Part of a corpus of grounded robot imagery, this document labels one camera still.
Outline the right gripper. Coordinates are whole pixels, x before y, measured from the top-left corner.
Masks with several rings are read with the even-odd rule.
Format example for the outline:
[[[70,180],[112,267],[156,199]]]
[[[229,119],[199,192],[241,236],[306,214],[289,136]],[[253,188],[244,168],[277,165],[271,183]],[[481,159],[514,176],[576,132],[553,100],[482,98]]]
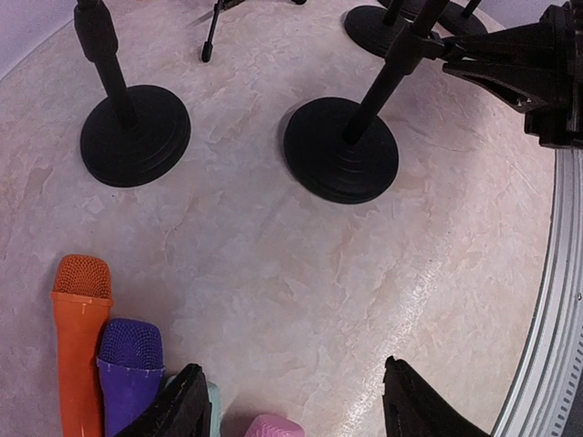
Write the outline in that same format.
[[[444,40],[446,53],[525,56],[545,50],[544,69],[496,62],[446,62],[443,72],[483,88],[525,115],[525,132],[539,145],[582,148],[582,3],[548,7],[538,23]]]

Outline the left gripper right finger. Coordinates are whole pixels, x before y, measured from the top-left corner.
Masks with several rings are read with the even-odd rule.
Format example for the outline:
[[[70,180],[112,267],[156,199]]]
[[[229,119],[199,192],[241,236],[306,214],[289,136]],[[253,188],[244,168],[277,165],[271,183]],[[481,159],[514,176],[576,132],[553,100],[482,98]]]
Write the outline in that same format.
[[[387,436],[488,436],[394,356],[385,362],[383,403]]]

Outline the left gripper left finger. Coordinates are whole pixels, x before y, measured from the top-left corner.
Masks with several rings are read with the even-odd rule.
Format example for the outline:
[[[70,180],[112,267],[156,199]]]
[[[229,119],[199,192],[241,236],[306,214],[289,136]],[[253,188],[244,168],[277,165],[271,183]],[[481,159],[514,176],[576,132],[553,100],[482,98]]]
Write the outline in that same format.
[[[211,413],[206,376],[198,364],[191,363],[118,436],[209,437]]]

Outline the mint green toy microphone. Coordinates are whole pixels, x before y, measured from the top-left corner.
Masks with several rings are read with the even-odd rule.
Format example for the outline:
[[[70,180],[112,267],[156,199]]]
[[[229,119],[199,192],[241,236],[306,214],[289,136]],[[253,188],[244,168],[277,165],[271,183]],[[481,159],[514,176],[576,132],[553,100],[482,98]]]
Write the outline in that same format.
[[[209,399],[209,408],[205,412],[206,418],[203,419],[200,417],[196,426],[190,431],[180,428],[169,428],[165,431],[164,436],[220,436],[220,389],[215,383],[211,382],[204,373],[202,373],[202,380],[206,385]]]

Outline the purple toy microphone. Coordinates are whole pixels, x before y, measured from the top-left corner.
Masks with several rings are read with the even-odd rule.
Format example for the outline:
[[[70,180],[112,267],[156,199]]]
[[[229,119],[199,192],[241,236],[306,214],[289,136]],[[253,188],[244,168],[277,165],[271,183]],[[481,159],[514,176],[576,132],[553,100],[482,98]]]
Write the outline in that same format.
[[[128,427],[155,400],[165,373],[159,328],[116,318],[107,323],[97,368],[103,392],[105,435]]]

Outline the pink toy microphone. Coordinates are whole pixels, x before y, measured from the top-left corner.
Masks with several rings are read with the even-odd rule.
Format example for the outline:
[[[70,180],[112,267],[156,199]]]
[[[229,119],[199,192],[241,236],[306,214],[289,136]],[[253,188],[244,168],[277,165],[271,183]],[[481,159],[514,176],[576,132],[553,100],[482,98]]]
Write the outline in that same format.
[[[244,437],[304,437],[305,431],[296,422],[276,414],[260,414],[254,418]]]

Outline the orange toy microphone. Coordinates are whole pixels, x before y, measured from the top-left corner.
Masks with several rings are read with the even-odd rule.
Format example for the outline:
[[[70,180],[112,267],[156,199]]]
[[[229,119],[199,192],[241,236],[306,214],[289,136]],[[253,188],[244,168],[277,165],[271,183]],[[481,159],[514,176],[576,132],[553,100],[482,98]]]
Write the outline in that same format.
[[[102,436],[97,353],[114,304],[107,263],[88,255],[64,256],[58,264],[51,299],[62,432],[65,436]]]

